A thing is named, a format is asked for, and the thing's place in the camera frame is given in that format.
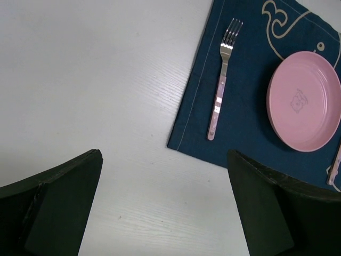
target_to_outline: table surface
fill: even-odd
[[[211,4],[1,1],[0,186],[100,149],[79,255],[248,255],[227,170],[166,148]]]

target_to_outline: placemat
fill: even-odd
[[[220,42],[232,18],[244,22],[229,61],[216,137],[206,139],[218,77]],[[270,78],[283,59],[298,51],[325,57],[341,74],[341,35],[295,0],[214,0],[168,147],[227,167],[229,149],[294,178],[326,184],[341,138],[312,153],[287,147],[275,134],[266,112]],[[341,174],[336,187],[341,187]]]

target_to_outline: logo on plate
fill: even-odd
[[[293,97],[292,102],[290,103],[291,107],[296,113],[299,113],[305,105],[308,104],[308,99],[304,95],[304,93],[300,90],[297,89],[296,95]]]

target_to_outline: plate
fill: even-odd
[[[271,78],[267,114],[276,134],[291,148],[322,148],[341,118],[341,85],[331,64],[313,52],[286,58]]]

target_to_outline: silver fork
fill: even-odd
[[[212,116],[208,128],[207,139],[214,140],[215,132],[217,129],[218,118],[220,113],[220,107],[223,101],[223,94],[226,83],[226,73],[228,71],[229,59],[233,50],[236,37],[241,29],[243,22],[235,18],[232,19],[226,33],[223,37],[222,43],[220,44],[220,55],[223,59],[222,70],[220,72],[220,78],[218,83],[217,92],[214,99],[214,106],[212,110]]]

